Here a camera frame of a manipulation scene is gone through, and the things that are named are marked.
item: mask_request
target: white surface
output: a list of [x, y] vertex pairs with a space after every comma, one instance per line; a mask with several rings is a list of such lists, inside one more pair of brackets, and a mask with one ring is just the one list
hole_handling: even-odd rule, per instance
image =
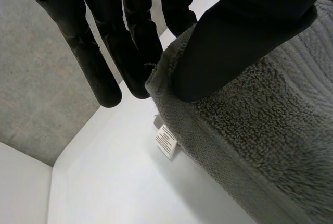
[[[194, 0], [197, 15], [217, 0]], [[161, 36], [165, 48], [173, 35]], [[151, 99], [100, 108], [58, 158], [48, 224], [254, 224], [193, 160], [170, 161], [155, 142]]]
[[0, 223], [46, 224], [52, 168], [0, 143]]

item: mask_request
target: gray towel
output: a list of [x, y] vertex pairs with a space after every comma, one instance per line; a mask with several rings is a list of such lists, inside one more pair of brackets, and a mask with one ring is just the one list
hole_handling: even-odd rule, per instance
[[182, 148], [258, 223], [333, 223], [333, 0], [316, 7], [312, 26], [209, 98], [170, 88], [193, 29], [146, 84]]

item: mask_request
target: concrete surface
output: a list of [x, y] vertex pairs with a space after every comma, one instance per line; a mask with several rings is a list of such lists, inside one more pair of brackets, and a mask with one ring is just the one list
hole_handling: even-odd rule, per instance
[[[160, 0], [152, 17], [166, 25]], [[87, 12], [101, 51], [122, 79]], [[0, 0], [0, 142], [53, 165], [99, 104], [55, 23], [34, 0]]]

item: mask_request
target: white tag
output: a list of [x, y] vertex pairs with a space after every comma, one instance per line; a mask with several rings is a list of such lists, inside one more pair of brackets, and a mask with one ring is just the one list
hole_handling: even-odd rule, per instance
[[171, 159], [177, 147], [178, 141], [165, 124], [163, 124], [159, 129], [155, 140], [157, 141], [157, 146], [162, 150], [162, 152], [169, 159]]

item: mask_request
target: terry cloth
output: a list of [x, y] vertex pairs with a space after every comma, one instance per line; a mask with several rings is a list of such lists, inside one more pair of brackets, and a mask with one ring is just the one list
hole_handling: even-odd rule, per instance
[[193, 27], [146, 84], [182, 148], [258, 223], [333, 223], [333, 0], [316, 7], [308, 29], [208, 98], [171, 90]]

